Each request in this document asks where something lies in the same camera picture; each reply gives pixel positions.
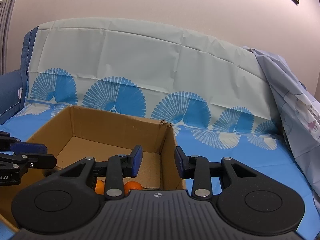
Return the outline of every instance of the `white fan pattern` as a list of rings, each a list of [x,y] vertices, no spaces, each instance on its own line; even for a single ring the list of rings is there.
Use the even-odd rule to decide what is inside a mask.
[[[32,103],[32,104],[27,103],[26,106],[19,113],[16,114],[16,117],[23,116],[26,114],[38,115],[49,109],[50,109],[50,105],[40,104],[40,103]]]
[[[179,131],[181,130],[181,128],[175,124],[172,125],[173,131],[174,131],[174,135],[177,136]]]
[[[58,113],[60,113],[66,107],[67,107],[66,105],[55,105],[53,111],[51,112],[51,117],[56,116]]]
[[[200,142],[218,149],[231,149],[239,144],[240,135],[213,130],[192,129],[192,135]]]
[[[247,136],[250,143],[266,149],[266,150],[275,150],[277,148],[276,139],[272,138],[270,135],[249,135]]]

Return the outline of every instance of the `curtain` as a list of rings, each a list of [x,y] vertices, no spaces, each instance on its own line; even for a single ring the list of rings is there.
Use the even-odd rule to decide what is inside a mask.
[[[7,39],[14,1],[8,0],[0,8],[0,75],[6,73]]]

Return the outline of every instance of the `open cardboard box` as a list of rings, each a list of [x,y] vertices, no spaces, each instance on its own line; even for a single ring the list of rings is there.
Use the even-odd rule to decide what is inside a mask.
[[[144,189],[184,189],[174,162],[175,136],[171,124],[89,109],[67,107],[42,126],[28,140],[43,143],[57,158],[57,166],[68,165],[92,156],[107,161],[117,154],[130,154],[136,145],[143,149],[142,163],[135,179]],[[29,169],[20,185],[0,187],[0,220],[17,231],[11,213],[14,196],[23,188],[43,179],[39,169]]]

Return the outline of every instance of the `light blue fabric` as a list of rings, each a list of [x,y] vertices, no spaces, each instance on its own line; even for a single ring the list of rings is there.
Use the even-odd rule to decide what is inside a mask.
[[[3,223],[0,223],[0,239],[7,240],[13,236],[13,232],[7,228]]]
[[[0,126],[0,130],[9,132],[11,136],[26,141],[34,134],[42,125],[44,125],[52,116],[55,115],[57,109],[63,105],[49,105],[49,109],[41,114],[21,115],[28,107],[24,107],[14,117]]]
[[[282,57],[262,50],[247,50],[255,54],[270,84],[292,154],[320,196],[319,102],[305,90]]]

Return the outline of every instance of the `metal rivet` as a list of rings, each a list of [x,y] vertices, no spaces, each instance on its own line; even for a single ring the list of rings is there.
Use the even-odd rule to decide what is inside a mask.
[[[195,195],[198,197],[207,197],[210,195],[210,191],[205,188],[200,188],[195,191]]]
[[[107,195],[110,197],[119,197],[122,194],[122,191],[118,188],[111,188],[107,190]]]

